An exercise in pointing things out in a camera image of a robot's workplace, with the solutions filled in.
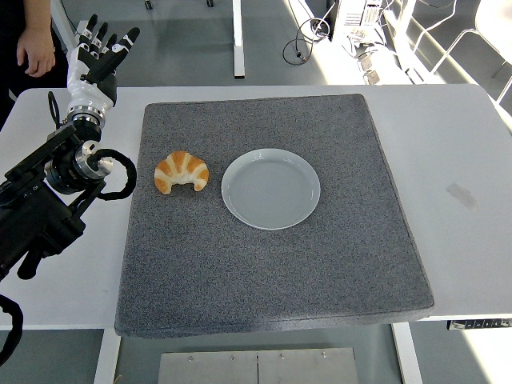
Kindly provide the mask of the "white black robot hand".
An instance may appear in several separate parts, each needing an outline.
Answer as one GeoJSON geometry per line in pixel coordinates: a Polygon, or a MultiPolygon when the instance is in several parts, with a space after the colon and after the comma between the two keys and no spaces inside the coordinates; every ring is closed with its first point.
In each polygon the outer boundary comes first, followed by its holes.
{"type": "Polygon", "coordinates": [[[69,110],[87,107],[104,114],[115,106],[117,69],[140,34],[140,29],[133,27],[122,37],[116,34],[107,37],[108,24],[97,26],[97,23],[98,16],[93,14],[68,57],[69,110]]]}

